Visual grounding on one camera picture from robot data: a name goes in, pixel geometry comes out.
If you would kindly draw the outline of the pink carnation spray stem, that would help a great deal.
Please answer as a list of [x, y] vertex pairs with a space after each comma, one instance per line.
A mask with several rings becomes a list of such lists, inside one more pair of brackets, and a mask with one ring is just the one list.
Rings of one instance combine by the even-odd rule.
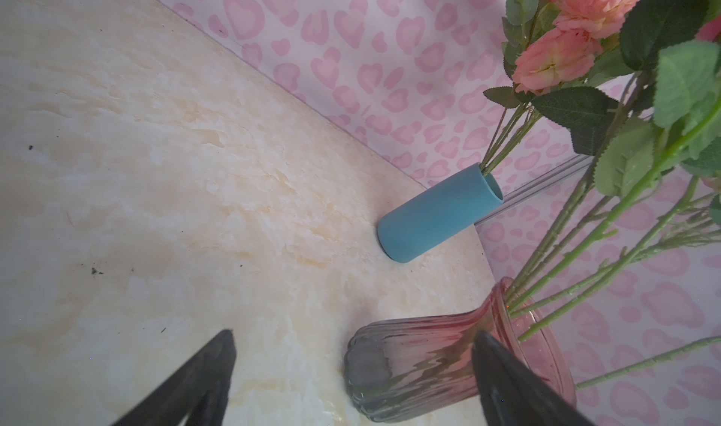
[[584, 82], [598, 58], [615, 48], [638, 1], [506, 0], [502, 56], [511, 83], [484, 92], [503, 111], [480, 163], [483, 175], [490, 175], [540, 119], [532, 99]]

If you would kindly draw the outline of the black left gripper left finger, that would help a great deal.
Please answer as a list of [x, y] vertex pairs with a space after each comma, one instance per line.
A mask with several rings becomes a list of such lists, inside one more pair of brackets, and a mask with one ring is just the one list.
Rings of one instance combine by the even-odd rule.
[[221, 425], [237, 359], [232, 330], [221, 330], [116, 425]]

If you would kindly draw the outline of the red ribbed glass vase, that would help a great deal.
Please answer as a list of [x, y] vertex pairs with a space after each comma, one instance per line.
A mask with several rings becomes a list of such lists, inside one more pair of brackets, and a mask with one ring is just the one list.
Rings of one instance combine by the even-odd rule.
[[360, 328], [344, 358], [345, 389], [356, 409], [373, 422], [396, 423], [476, 396], [471, 347], [480, 330], [575, 405], [575, 383], [553, 334], [541, 331], [520, 341], [543, 317], [510, 317], [504, 295], [512, 283], [501, 279], [484, 303], [467, 313], [386, 320]]

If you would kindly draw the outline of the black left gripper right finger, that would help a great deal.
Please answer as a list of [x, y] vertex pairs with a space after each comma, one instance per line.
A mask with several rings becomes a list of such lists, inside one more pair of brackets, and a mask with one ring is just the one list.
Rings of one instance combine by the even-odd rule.
[[593, 425], [489, 332], [475, 335], [471, 363], [488, 425]]

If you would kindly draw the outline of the teal ceramic vase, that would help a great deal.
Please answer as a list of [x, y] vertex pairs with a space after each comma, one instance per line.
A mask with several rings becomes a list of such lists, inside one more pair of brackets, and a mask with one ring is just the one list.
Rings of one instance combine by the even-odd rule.
[[408, 263], [484, 219], [503, 200], [498, 182], [476, 163], [383, 216], [377, 239], [390, 259]]

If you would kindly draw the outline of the pale blue white rose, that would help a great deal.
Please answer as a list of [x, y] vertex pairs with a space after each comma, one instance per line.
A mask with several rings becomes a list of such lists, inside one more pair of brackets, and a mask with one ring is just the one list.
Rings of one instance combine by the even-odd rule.
[[[647, 86], [632, 107], [627, 122], [601, 155], [594, 171], [595, 189], [576, 211], [563, 239], [602, 197], [611, 197], [603, 208], [604, 218], [586, 227], [528, 285], [531, 299], [561, 275], [593, 244], [616, 234], [613, 225], [625, 212], [655, 190], [665, 174], [681, 165], [700, 179], [720, 172], [720, 45], [713, 41], [686, 41], [664, 49], [644, 47], [648, 69], [655, 81]], [[593, 120], [596, 131], [605, 133], [613, 121], [619, 102], [600, 90], [574, 87], [551, 92], [535, 100], [544, 116], [563, 126]], [[717, 208], [719, 194], [705, 197], [706, 206], [692, 197], [692, 205], [677, 216], [651, 243], [673, 225], [705, 218], [715, 222], [711, 209]]]

